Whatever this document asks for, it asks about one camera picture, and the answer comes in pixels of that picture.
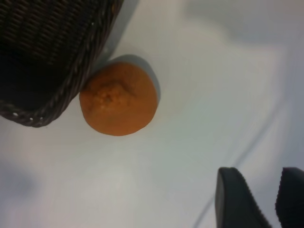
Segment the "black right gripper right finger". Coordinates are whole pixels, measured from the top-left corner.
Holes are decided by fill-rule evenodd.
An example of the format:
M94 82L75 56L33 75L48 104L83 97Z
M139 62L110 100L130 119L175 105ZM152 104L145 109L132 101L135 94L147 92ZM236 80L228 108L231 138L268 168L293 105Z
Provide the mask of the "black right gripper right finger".
M275 211L283 228L304 226L304 171L296 167L283 168Z

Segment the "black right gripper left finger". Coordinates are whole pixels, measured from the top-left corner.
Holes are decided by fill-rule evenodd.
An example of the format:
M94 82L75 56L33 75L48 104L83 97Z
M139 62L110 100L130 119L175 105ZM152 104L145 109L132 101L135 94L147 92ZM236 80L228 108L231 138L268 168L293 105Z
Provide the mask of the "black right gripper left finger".
M218 228L270 228L243 175L234 167L217 174L215 214Z

